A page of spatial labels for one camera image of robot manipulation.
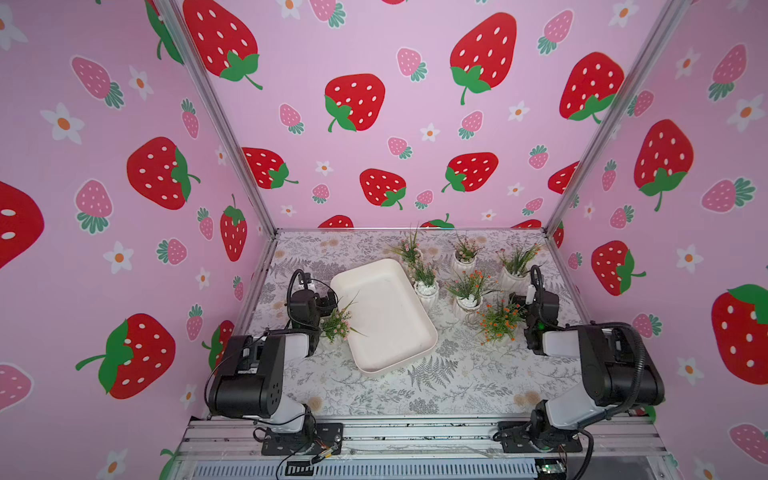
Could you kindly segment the pink flower plant pot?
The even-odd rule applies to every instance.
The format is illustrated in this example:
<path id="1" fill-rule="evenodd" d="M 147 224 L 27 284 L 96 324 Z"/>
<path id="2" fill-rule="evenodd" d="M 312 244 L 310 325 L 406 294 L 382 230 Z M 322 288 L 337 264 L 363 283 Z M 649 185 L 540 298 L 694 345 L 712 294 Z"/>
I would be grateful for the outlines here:
<path id="1" fill-rule="evenodd" d="M 352 318 L 350 308 L 355 300 L 356 298 L 353 297 L 345 305 L 337 305 L 329 316 L 321 319 L 321 336 L 326 338 L 330 344 L 336 340 L 347 341 L 351 333 L 361 335 L 361 332 L 350 324 Z"/>

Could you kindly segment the orange pink flower potted plant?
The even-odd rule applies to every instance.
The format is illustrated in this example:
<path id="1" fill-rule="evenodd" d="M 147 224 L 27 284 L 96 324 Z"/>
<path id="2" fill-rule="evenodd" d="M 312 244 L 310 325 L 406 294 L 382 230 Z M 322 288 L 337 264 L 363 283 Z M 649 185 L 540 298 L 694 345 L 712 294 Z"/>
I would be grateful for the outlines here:
<path id="1" fill-rule="evenodd" d="M 469 320 L 483 305 L 484 296 L 496 291 L 491 276 L 480 270 L 462 273 L 447 283 L 453 297 L 452 311 L 459 320 Z"/>

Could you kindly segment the white pot green plant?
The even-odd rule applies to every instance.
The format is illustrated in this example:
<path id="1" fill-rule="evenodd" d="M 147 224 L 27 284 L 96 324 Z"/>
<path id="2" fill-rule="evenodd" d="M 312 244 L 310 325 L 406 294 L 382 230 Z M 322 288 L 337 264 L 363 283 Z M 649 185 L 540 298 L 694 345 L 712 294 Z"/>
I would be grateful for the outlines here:
<path id="1" fill-rule="evenodd" d="M 429 313 L 439 299 L 439 282 L 433 266 L 422 259 L 413 266 L 413 287 L 425 311 Z"/>

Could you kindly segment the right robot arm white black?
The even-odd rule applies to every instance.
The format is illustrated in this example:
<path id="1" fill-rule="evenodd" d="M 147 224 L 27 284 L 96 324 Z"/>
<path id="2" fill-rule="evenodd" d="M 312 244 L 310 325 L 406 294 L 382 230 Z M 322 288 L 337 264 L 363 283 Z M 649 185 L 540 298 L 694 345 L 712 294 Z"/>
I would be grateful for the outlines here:
<path id="1" fill-rule="evenodd" d="M 588 426 L 636 407 L 656 406 L 664 384 L 639 332 L 627 323 L 561 326 L 559 297 L 548 291 L 511 295 L 525 312 L 526 346 L 534 354 L 580 362 L 581 382 L 540 401 L 530 419 L 500 428 L 497 436 L 544 451 L 565 446 Z"/>

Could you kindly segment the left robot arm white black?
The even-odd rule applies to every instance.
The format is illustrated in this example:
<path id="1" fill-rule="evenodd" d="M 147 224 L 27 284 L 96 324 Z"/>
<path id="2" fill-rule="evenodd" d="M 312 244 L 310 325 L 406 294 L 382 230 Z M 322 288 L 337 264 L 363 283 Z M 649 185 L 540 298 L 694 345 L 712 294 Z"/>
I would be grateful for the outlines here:
<path id="1" fill-rule="evenodd" d="M 235 336 L 214 368 L 206 404 L 213 416 L 251 419 L 277 434 L 306 433 L 311 409 L 283 391 L 285 364 L 312 356 L 320 320 L 338 305 L 333 290 L 324 296 L 305 288 L 288 295 L 289 326 L 260 337 Z"/>

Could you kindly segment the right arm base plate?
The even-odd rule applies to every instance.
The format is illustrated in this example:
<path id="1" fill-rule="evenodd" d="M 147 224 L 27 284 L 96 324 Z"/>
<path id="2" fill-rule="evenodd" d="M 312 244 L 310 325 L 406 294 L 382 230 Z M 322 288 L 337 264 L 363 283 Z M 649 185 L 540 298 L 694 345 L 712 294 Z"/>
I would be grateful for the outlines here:
<path id="1" fill-rule="evenodd" d="M 583 451 L 577 431 L 532 421 L 501 421 L 491 439 L 504 453 L 578 453 Z"/>

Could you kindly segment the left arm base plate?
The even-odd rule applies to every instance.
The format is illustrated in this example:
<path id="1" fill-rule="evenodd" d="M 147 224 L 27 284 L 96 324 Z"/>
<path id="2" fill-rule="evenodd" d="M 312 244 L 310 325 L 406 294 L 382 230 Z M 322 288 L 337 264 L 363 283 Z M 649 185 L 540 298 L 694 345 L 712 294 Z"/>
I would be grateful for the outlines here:
<path id="1" fill-rule="evenodd" d="M 344 424 L 308 420 L 298 432 L 289 433 L 284 426 L 270 426 L 261 439 L 262 456 L 289 454 L 328 456 L 338 455 L 343 444 Z"/>

